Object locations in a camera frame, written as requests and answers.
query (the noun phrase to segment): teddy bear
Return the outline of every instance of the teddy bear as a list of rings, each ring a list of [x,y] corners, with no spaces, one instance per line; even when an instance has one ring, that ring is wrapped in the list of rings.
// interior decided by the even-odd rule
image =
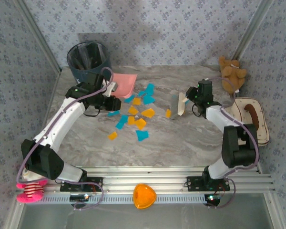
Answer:
[[[22,171],[22,178],[25,181],[45,178],[27,169]],[[17,195],[17,200],[20,203],[34,203],[40,201],[43,197],[43,186],[47,184],[47,180],[33,182],[28,184],[17,184],[17,188],[24,188],[24,192]]]
[[[224,56],[219,57],[220,72],[223,78],[228,79],[237,91],[245,82],[245,76],[247,74],[246,69],[241,69],[239,61],[237,60],[226,60]],[[223,88],[229,93],[233,94],[232,86],[222,80]]]

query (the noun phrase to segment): trash can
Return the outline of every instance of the trash can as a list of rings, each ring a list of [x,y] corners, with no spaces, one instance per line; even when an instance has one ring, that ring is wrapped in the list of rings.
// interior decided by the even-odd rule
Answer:
[[[88,73],[101,73],[103,67],[111,68],[108,49],[97,42],[83,42],[73,46],[67,54],[68,65],[78,83],[87,79]],[[111,73],[103,76],[110,80]]]

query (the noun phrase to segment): gray marble surface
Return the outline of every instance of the gray marble surface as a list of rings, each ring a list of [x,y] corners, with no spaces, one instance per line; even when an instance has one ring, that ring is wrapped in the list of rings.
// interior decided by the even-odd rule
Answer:
[[[149,138],[138,142],[135,125],[115,128],[121,116],[81,116],[63,140],[58,154],[75,166],[206,166],[217,160],[221,154],[222,133],[214,124],[193,115],[192,103],[186,105],[186,112],[175,120],[165,118],[171,96],[186,92],[190,86],[197,86],[203,78],[220,77],[218,71],[202,66],[127,66],[113,69],[116,73],[136,73],[138,78],[134,93],[145,89],[148,83],[155,85],[156,101],[137,106],[142,112],[147,108],[155,110],[151,119],[144,118],[147,125],[143,130]],[[67,90],[76,82],[70,69],[64,68],[55,91],[49,119],[60,107]],[[229,101],[229,95],[219,81],[213,82],[214,99],[221,103]],[[122,102],[121,114],[127,114],[130,104]],[[118,137],[110,141],[107,135],[117,131]]]

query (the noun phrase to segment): pink dustpan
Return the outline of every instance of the pink dustpan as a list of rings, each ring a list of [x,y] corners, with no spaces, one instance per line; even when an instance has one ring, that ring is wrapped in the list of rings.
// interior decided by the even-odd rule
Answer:
[[[118,88],[111,94],[117,98],[127,99],[133,94],[133,88],[137,74],[113,74],[113,81],[118,83]]]

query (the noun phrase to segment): patterned wallpaper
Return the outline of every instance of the patterned wallpaper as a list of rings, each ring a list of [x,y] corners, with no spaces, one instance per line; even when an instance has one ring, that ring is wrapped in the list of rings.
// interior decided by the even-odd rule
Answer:
[[[274,178],[286,216],[286,0],[274,2],[241,58],[249,79],[241,93],[262,104],[270,143],[261,147],[263,168]]]
[[[16,189],[20,143],[40,130],[55,73],[13,1],[0,1],[0,228]]]
[[[113,64],[217,64],[232,57],[260,0],[25,0],[58,63],[95,40]]]

